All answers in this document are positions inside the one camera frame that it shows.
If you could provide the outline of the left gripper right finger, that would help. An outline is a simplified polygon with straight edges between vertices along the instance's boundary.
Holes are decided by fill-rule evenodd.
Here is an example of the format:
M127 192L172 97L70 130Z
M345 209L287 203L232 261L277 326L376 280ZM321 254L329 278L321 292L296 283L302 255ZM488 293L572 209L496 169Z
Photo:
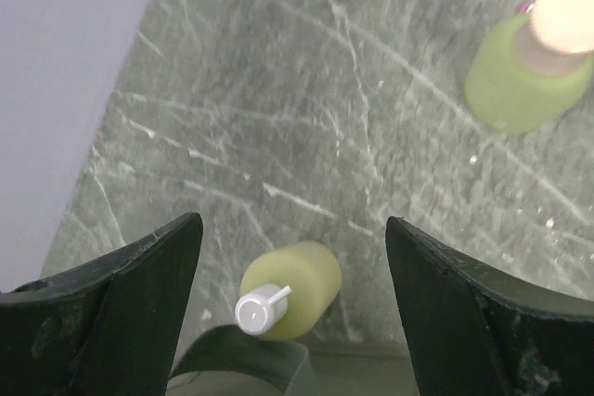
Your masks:
M421 395L590 395L593 303L450 248L402 218L387 258Z

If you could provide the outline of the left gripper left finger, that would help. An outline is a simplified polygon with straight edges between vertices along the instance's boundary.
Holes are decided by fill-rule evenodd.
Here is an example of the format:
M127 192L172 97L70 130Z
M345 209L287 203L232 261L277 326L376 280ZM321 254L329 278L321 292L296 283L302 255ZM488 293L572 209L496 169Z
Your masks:
M1 296L4 395L163 395L203 235L190 212Z

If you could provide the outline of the yellow-green pump bottle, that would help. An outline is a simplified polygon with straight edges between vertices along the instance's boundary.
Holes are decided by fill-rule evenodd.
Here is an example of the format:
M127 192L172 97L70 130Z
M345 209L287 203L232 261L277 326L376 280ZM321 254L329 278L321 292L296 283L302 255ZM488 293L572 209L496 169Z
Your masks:
M297 339L315 326L341 286L339 261L320 243L301 241L267 252L242 277L236 324L251 336Z

